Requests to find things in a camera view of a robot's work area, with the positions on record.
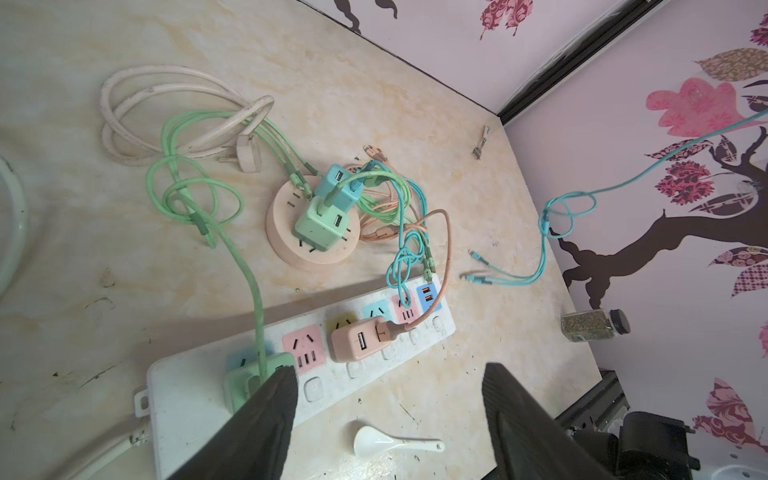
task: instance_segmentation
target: white power cord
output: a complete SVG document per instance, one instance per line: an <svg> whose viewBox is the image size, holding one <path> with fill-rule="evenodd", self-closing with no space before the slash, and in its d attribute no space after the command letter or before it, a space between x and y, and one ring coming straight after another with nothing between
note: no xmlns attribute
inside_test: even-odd
<svg viewBox="0 0 768 480"><path fill-rule="evenodd" d="M57 479L86 480L132 447L138 447L150 440L152 440L152 431L149 423L145 423L133 432L108 439L87 455L78 458Z"/></svg>
<svg viewBox="0 0 768 480"><path fill-rule="evenodd" d="M13 204L13 228L8 246L5 248L2 261L0 261L0 296L2 296L5 289L10 285L19 262L22 261L24 245L27 242L28 213L22 183L18 180L13 167L3 157L0 157L0 178L11 194L11 203Z"/></svg>
<svg viewBox="0 0 768 480"><path fill-rule="evenodd" d="M197 83L156 84L152 85L151 87L139 90L138 92L121 100L116 107L112 107L110 96L115 85L119 84L127 78L150 74L190 75L192 77L202 78L206 81L209 81L215 86ZM104 116L104 120L106 121L104 127L101 129L101 143L104 145L104 148L107 150L107 152L109 152L115 161L123 165L131 166L149 165L162 157L162 149L160 145L152 144L148 141L142 140L130 132L121 123L121 119L123 116L125 116L126 113L129 112L130 109L135 107L143 100L170 91L197 91L200 93L211 94L219 98L224 98L228 101L231 101L232 103L241 107L240 111L238 111L232 117L226 119L223 123L219 124L214 129L208 131L205 134L202 134L197 138L194 138L192 141L184 145L179 146L179 154L189 158L203 158L222 154L226 150L232 148L233 145L231 144L231 141L235 137L238 137L238 139L241 140L240 143L243 143L243 139L246 138L247 143L252 147L251 151L257 151L257 144L253 138L252 133L253 130L256 129L256 127L266 117L266 114L270 112L272 105L275 103L275 99L272 98L271 95L264 95L254 102L249 102L246 101L245 98L243 98L243 96L238 93L234 87L204 71L176 65L144 65L141 67L131 67L120 70L110 76L101 86L99 109L101 110L101 115ZM248 118L252 118L253 120L251 120L248 125L244 125L242 130L240 130L235 135L226 136L228 131L238 126ZM117 134L130 145L146 151L147 154L134 156L120 152L113 142L113 134ZM209 144L212 141L218 141L218 145L216 147L204 147L206 144ZM240 166L243 168L243 171L257 171L257 166L254 163L252 155L247 155L244 158L238 157L238 160L240 161Z"/></svg>

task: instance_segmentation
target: black jar lid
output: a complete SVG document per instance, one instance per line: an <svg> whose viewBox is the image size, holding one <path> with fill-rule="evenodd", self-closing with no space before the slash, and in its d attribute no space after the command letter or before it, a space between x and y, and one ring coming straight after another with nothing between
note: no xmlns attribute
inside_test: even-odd
<svg viewBox="0 0 768 480"><path fill-rule="evenodd" d="M611 323L614 325L614 329L619 335L629 333L632 329L629 327L629 320L624 312L621 310L611 310Z"/></svg>

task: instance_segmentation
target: white power strip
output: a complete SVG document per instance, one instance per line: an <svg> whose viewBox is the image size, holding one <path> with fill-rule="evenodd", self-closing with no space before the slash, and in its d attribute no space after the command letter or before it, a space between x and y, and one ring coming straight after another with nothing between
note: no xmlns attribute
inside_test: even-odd
<svg viewBox="0 0 768 480"><path fill-rule="evenodd" d="M428 306L425 299L429 299L430 294L435 296L435 290L440 289L437 277L433 280L435 284L430 292L424 292L426 281L421 277L406 283L412 298L410 310L398 307L395 290L383 288L267 326L264 336L268 355L291 351L292 347L296 347L299 352L294 354L304 358L301 366L298 360L296 365L299 401L294 426L455 332L453 317L444 298L430 318L409 334L398 336L382 352L362 362L333 361L329 332L336 328L336 324L371 316L385 316L397 323L403 323L403 319L415 319ZM302 329L319 333L319 338L310 335L311 344L298 343L296 339L306 336L305 331L296 334ZM158 360L150 367L146 395L158 478L162 480L173 474L230 419L232 414L225 399L224 376L255 359L251 330Z"/></svg>

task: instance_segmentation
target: yellow outlet panel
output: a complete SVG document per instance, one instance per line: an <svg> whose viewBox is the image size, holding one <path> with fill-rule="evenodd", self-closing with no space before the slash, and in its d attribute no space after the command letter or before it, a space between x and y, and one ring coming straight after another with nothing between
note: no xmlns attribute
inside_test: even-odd
<svg viewBox="0 0 768 480"><path fill-rule="evenodd" d="M338 330L343 326L352 325L356 321L357 317L354 313L345 313L335 319L328 320L326 328L328 329L328 332L331 333L333 330Z"/></svg>

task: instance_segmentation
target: pink outlet panel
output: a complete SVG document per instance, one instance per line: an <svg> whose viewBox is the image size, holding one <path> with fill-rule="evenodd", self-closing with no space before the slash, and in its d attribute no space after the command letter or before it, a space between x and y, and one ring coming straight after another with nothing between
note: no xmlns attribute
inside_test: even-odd
<svg viewBox="0 0 768 480"><path fill-rule="evenodd" d="M312 325L283 335L283 349L293 354L296 374L302 375L326 362L320 326Z"/></svg>
<svg viewBox="0 0 768 480"><path fill-rule="evenodd" d="M411 298L411 308L406 309L400 301L400 295L392 297L392 306L395 310L395 323L411 323L413 320L419 318L421 313L419 312L419 301L413 295L411 290L408 290L408 294Z"/></svg>

